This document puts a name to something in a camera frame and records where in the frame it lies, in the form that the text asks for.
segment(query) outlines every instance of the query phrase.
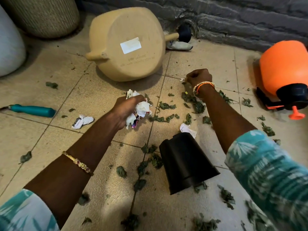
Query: sticker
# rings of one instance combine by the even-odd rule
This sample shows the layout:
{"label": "sticker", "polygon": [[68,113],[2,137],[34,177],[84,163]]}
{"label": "sticker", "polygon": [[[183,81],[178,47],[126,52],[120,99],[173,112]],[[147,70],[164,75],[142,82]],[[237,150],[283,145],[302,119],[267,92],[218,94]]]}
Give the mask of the sticker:
{"label": "sticker", "polygon": [[136,37],[135,39],[123,42],[120,45],[121,45],[121,48],[124,54],[128,54],[137,49],[141,49],[141,44],[140,44],[138,37]]}

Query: brick wall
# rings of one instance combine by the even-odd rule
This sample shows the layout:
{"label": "brick wall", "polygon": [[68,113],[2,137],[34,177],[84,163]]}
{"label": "brick wall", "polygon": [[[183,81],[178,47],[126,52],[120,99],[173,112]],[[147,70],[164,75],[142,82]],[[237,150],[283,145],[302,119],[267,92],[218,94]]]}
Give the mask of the brick wall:
{"label": "brick wall", "polygon": [[195,37],[264,51],[282,40],[308,46],[308,0],[76,0],[81,10],[101,14],[141,6],[166,30],[181,22]]}

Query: floor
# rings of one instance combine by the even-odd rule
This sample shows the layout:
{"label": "floor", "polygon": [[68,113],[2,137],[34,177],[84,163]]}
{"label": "floor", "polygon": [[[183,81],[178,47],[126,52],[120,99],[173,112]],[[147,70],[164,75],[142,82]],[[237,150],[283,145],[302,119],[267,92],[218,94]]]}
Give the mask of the floor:
{"label": "floor", "polygon": [[[218,89],[235,100],[231,106],[238,113],[259,129],[261,121],[256,117],[264,115],[265,124],[276,132],[275,138],[281,140],[282,147],[294,160],[308,166],[308,119],[292,121],[288,118],[289,111],[266,111],[253,93],[256,87],[254,63],[261,54],[192,40],[194,48],[191,52],[166,52],[160,73],[138,81],[114,82],[83,57],[89,50],[88,30],[93,16],[82,13],[82,17],[84,28],[70,38],[50,42],[25,37],[30,53],[26,64],[13,74],[0,78],[0,97],[3,97],[0,106],[18,103],[57,110],[52,119],[11,111],[0,113],[0,205],[87,131],[91,124],[80,131],[71,129],[79,114],[97,120],[111,109],[123,91],[133,89],[147,93],[154,105],[173,100],[176,110],[161,110],[160,116],[176,112],[180,119],[159,123],[145,118],[136,129],[119,131],[85,188],[90,194],[90,203],[76,205],[63,230],[124,230],[120,221],[131,209],[140,216],[139,230],[191,230],[192,219],[199,213],[203,213],[205,220],[220,219],[217,230],[241,230],[241,221],[247,230],[252,230],[244,205],[249,196],[224,164],[225,155],[213,129],[202,124],[203,115],[193,114],[183,106],[180,95],[185,88],[179,78],[194,69],[207,68]],[[46,87],[47,81],[56,82],[58,89]],[[249,98],[254,107],[243,106],[240,103],[243,98]],[[191,129],[197,131],[197,142],[220,175],[207,180],[208,189],[199,194],[189,188],[169,195],[164,168],[156,170],[150,165],[150,174],[144,177],[146,186],[135,194],[136,167],[144,158],[141,147],[145,143],[158,146],[164,139],[172,138],[188,112],[193,119]],[[28,151],[32,151],[33,158],[18,164],[20,156]],[[110,164],[122,165],[128,177],[118,177],[115,167],[108,167]],[[218,184],[233,194],[234,210],[221,201]],[[147,212],[146,217],[142,216],[143,212]],[[90,217],[92,223],[81,225],[85,217]]]}

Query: bangle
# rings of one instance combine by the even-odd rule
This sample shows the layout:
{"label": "bangle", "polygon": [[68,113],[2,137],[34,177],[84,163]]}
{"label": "bangle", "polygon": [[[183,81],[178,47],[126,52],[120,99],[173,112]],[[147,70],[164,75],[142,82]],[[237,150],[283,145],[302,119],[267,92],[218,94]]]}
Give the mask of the bangle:
{"label": "bangle", "polygon": [[193,88],[193,92],[194,92],[195,95],[199,94],[199,89],[204,84],[210,84],[214,89],[216,88],[216,86],[213,82],[209,82],[209,81],[201,82],[201,83],[195,85],[194,88]]}
{"label": "bangle", "polygon": [[74,164],[78,165],[78,167],[82,168],[86,173],[93,176],[93,172],[91,172],[90,168],[88,168],[84,163],[82,163],[79,159],[72,157],[71,155],[67,154],[65,151],[62,152],[63,155],[66,155],[70,158]]}

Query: teal patterned sleeve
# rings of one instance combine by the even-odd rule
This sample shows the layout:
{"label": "teal patterned sleeve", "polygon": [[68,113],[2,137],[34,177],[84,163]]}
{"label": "teal patterned sleeve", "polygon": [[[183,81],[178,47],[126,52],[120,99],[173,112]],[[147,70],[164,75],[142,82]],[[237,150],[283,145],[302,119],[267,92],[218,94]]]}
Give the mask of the teal patterned sleeve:
{"label": "teal patterned sleeve", "polygon": [[26,189],[0,207],[0,230],[60,231],[48,206]]}
{"label": "teal patterned sleeve", "polygon": [[237,138],[225,163],[279,230],[308,230],[308,170],[263,132]]}

